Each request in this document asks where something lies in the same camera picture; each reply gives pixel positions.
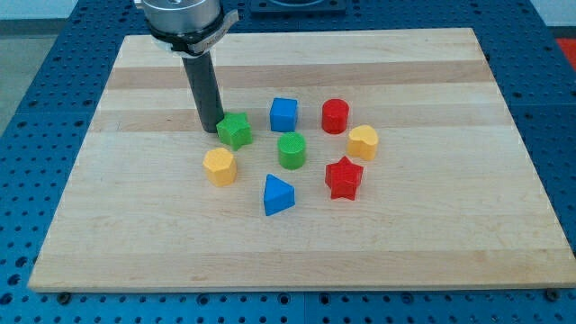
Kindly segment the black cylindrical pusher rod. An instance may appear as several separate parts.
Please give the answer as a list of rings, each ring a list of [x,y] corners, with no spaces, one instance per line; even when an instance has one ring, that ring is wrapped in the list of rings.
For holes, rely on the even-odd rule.
[[[217,132],[224,119],[221,95],[209,52],[195,58],[182,58],[194,103],[204,131]]]

